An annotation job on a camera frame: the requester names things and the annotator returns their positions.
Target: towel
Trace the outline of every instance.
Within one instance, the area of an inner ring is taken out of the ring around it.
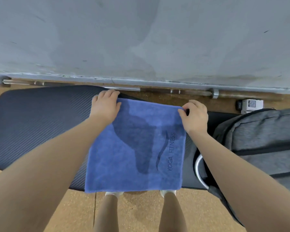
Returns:
[[[181,107],[118,102],[116,119],[89,150],[85,192],[180,189],[186,140]]]

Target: curved swoosh logo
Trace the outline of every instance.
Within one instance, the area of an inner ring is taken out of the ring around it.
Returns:
[[[160,162],[160,158],[162,156],[162,153],[166,149],[168,143],[169,143],[169,136],[168,136],[168,132],[166,131],[165,132],[165,141],[164,141],[163,147],[161,148],[161,150],[160,150],[160,152],[158,154],[157,161],[156,161],[156,168],[157,168],[157,170],[158,170],[158,165],[159,165],[159,162]]]

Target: backpack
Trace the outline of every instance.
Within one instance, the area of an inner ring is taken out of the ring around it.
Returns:
[[[290,190],[290,109],[261,109],[234,117],[218,125],[213,138]],[[208,191],[240,223],[207,167],[206,172]]]

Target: white shoe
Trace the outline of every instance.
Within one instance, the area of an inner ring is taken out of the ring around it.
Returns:
[[[116,196],[117,198],[119,198],[120,197],[120,195],[122,195],[124,192],[106,192],[105,193],[105,196],[106,195],[114,195],[114,196]]]
[[[161,196],[164,198],[164,195],[165,195],[166,193],[168,193],[168,192],[171,192],[171,193],[173,193],[174,195],[176,195],[176,191],[169,191],[169,190],[167,190],[167,191],[160,191],[160,194],[161,194]]]

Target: qr code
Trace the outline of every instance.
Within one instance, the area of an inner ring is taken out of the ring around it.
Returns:
[[[249,107],[256,107],[256,101],[248,101]]]

